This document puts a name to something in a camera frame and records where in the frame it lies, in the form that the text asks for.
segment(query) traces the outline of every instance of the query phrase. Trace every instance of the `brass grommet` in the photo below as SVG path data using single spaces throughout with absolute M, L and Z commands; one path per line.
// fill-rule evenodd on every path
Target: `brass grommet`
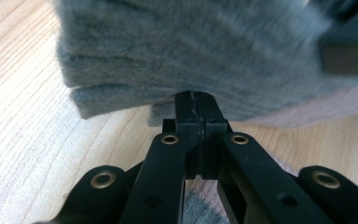
M 249 142 L 249 139 L 245 136 L 234 134 L 231 136 L 231 142 L 238 144 L 238 145 L 245 145 Z
M 167 134 L 161 137 L 161 142 L 167 145 L 175 144 L 179 141 L 179 138 L 174 134 Z
M 312 179 L 328 189 L 338 189 L 341 186 L 335 177 L 324 171 L 312 172 Z
M 95 189 L 104 189 L 115 182 L 116 176 L 110 171 L 102 171 L 91 179 L 91 185 Z

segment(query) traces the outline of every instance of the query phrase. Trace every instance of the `gray felt fabric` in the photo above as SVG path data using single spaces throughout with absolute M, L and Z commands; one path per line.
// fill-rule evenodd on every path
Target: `gray felt fabric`
M 206 91 L 247 120 L 358 83 L 321 71 L 316 42 L 332 22 L 300 0 L 56 3 L 64 83 L 85 119 L 154 105 L 159 124 L 177 92 Z

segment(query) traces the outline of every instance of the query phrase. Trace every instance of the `light wooden surface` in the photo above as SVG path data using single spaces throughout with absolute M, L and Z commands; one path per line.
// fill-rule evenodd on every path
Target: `light wooden surface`
M 58 27 L 49 1 L 0 1 L 0 223 L 53 218 L 89 169 L 131 168 L 159 133 L 147 107 L 78 117 L 55 59 Z M 320 164 L 358 184 L 358 116 L 298 130 L 232 126 L 295 170 Z

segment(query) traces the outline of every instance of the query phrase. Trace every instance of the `gray cloth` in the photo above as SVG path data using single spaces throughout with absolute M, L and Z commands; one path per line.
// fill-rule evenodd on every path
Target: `gray cloth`
M 316 42 L 332 22 L 300 0 L 65 0 L 57 13 L 64 83 L 85 119 L 154 105 L 156 125 L 177 92 L 206 91 L 247 120 L 358 83 L 321 71 Z

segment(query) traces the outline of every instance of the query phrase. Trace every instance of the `wooden table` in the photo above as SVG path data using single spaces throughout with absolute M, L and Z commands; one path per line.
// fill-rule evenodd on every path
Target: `wooden table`
M 58 33 L 49 1 L 0 1 L 0 223 L 53 218 L 89 169 L 129 169 L 160 132 L 147 106 L 80 119 L 55 58 Z M 358 184 L 358 115 L 296 130 L 232 126 L 295 170 L 320 164 Z

